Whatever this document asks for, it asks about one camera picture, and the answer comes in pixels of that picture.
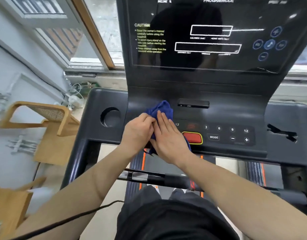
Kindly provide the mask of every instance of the floor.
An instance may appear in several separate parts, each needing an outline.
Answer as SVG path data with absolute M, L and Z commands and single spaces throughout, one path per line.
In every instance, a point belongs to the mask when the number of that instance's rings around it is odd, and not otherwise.
M 72 114 L 80 120 L 83 110 L 83 108 L 76 109 Z M 115 145 L 103 144 L 100 149 L 98 161 L 103 159 L 115 148 Z M 237 160 L 216 158 L 216 164 L 225 169 L 228 169 L 229 171 L 232 171 L 233 173 L 239 174 L 239 166 Z M 41 164 L 37 172 L 37 177 L 45 175 L 47 179 L 43 187 L 51 189 L 52 193 L 55 194 L 60 189 L 65 170 L 66 166 Z M 103 205 L 106 205 L 115 200 L 124 200 L 126 187 L 126 181 L 117 180 L 104 199 Z M 114 204 L 97 212 L 82 233 L 80 239 L 99 240 L 99 236 L 101 236 L 102 240 L 113 240 L 116 235 L 116 220 L 121 207 L 121 204 Z M 239 235 L 242 236 L 242 233 L 237 228 L 236 230 Z

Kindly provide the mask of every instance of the blue towel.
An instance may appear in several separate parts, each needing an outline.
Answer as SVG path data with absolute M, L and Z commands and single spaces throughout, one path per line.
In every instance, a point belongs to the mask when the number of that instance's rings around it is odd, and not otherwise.
M 151 117 L 155 118 L 157 120 L 157 113 L 158 110 L 160 110 L 162 113 L 166 114 L 166 117 L 168 119 L 173 119 L 173 109 L 170 107 L 170 104 L 164 100 L 161 103 L 157 104 L 155 107 L 153 108 L 148 108 L 146 109 L 146 113 L 149 114 Z M 152 134 L 151 139 L 156 139 L 155 134 Z M 191 151 L 190 148 L 190 144 L 187 141 L 186 137 L 184 138 L 187 142 L 188 148 Z M 149 154 L 157 154 L 156 150 L 151 146 L 150 150 L 149 150 Z

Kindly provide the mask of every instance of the mode button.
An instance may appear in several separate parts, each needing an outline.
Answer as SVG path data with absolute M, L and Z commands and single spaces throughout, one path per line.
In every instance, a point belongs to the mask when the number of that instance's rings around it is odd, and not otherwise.
M 207 137 L 211 141 L 219 141 L 220 136 L 218 134 L 207 134 Z

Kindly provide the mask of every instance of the treadmill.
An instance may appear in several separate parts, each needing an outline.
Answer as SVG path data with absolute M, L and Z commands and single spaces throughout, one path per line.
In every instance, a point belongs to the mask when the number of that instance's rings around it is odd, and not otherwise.
M 62 188 L 97 162 L 102 143 L 120 143 L 127 122 L 167 100 L 193 153 L 280 165 L 283 189 L 265 188 L 307 214 L 307 105 L 268 102 L 307 45 L 307 0 L 117 0 L 117 8 L 128 91 L 90 91 Z M 143 183 L 203 191 L 154 157 L 140 152 L 120 175 L 126 200 Z

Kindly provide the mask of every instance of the right hand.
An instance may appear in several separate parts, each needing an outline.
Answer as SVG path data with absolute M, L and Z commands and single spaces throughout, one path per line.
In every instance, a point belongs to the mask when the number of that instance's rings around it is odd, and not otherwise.
M 167 119 L 165 113 L 158 111 L 157 119 L 158 121 L 153 123 L 156 140 L 150 139 L 150 142 L 160 158 L 176 165 L 182 159 L 186 159 L 191 151 L 184 136 L 172 120 Z

